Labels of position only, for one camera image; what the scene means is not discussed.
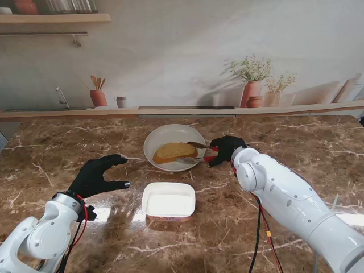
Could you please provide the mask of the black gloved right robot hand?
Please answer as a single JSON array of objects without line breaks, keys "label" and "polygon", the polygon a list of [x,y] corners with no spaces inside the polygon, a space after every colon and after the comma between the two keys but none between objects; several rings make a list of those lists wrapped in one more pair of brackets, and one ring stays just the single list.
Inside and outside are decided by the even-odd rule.
[{"label": "black gloved right robot hand", "polygon": [[237,148],[249,147],[242,138],[228,135],[212,140],[210,146],[218,148],[217,156],[208,162],[210,167],[231,161],[232,154]]}]

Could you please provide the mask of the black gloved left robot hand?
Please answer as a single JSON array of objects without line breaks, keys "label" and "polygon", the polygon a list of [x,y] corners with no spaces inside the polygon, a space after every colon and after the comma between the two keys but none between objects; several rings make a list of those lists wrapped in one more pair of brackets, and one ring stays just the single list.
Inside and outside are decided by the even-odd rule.
[{"label": "black gloved left robot hand", "polygon": [[85,199],[100,193],[129,188],[130,182],[128,181],[106,181],[104,179],[104,173],[107,170],[126,162],[127,159],[118,154],[88,160],[81,167],[78,175],[69,186],[67,193],[74,196],[79,195]]}]

